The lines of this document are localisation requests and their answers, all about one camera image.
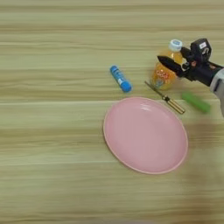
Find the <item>wood grain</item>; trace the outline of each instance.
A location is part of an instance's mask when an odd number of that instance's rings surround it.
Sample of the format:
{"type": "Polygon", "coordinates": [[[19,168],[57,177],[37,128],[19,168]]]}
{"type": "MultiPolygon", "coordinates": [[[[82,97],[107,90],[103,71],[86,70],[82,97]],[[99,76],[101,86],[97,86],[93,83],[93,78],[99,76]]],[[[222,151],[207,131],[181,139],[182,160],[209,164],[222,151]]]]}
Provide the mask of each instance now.
{"type": "Polygon", "coordinates": [[[160,98],[148,78],[170,39],[209,38],[223,64],[221,0],[0,0],[0,223],[224,222],[224,119],[200,83],[167,93],[185,106],[186,161],[143,175],[120,164],[103,118],[126,96],[160,98]],[[134,89],[109,74],[117,64],[134,89]],[[183,89],[212,104],[202,115],[183,89]]]}

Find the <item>plate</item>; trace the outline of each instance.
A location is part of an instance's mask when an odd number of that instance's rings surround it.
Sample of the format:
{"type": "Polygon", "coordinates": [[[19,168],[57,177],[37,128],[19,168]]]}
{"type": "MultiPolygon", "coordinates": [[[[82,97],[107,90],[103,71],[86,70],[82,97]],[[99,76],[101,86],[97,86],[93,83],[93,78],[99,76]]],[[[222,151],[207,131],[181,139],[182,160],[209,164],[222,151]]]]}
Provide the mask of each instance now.
{"type": "Polygon", "coordinates": [[[116,103],[106,114],[103,132],[113,154],[138,172],[161,174],[185,159],[185,128],[166,106],[142,97],[116,103]]]}

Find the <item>screwdriver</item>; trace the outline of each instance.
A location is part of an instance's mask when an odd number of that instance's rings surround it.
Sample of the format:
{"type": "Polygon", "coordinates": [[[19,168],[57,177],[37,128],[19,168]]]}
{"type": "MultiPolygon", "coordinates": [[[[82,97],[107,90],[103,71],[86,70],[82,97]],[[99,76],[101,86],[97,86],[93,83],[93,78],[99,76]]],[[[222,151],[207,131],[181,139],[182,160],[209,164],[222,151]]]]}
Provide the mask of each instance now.
{"type": "Polygon", "coordinates": [[[159,94],[162,99],[173,109],[175,109],[177,112],[179,112],[181,115],[183,115],[186,111],[179,106],[174,100],[172,100],[168,95],[164,95],[161,92],[159,92],[155,87],[153,87],[149,82],[144,82],[148,87],[150,87],[152,90],[154,90],[157,94],[159,94]]]}

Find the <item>orange object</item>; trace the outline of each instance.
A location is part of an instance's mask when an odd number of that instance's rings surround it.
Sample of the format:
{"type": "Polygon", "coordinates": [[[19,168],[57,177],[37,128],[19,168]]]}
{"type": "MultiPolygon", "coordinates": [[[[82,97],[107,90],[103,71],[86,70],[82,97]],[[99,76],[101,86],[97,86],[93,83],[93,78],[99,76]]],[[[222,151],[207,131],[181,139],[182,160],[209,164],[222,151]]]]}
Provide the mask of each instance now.
{"type": "MultiPolygon", "coordinates": [[[[159,55],[167,56],[181,65],[183,59],[180,52],[181,47],[182,42],[180,40],[173,39],[169,45],[169,49],[161,52],[159,55]]],[[[173,71],[158,62],[153,74],[150,77],[150,84],[158,89],[168,89],[172,86],[176,79],[177,76],[173,71]]]]}

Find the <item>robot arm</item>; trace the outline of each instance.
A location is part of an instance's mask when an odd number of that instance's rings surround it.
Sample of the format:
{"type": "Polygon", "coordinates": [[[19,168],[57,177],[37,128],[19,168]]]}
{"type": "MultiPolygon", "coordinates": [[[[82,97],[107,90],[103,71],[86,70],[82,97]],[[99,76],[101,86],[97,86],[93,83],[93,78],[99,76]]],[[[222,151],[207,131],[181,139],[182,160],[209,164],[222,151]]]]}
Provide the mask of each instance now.
{"type": "Polygon", "coordinates": [[[191,43],[191,50],[182,47],[181,53],[186,63],[181,66],[166,56],[157,56],[158,60],[180,78],[200,81],[210,87],[211,92],[220,99],[221,112],[224,116],[224,68],[209,61],[212,48],[206,38],[191,43]]]}

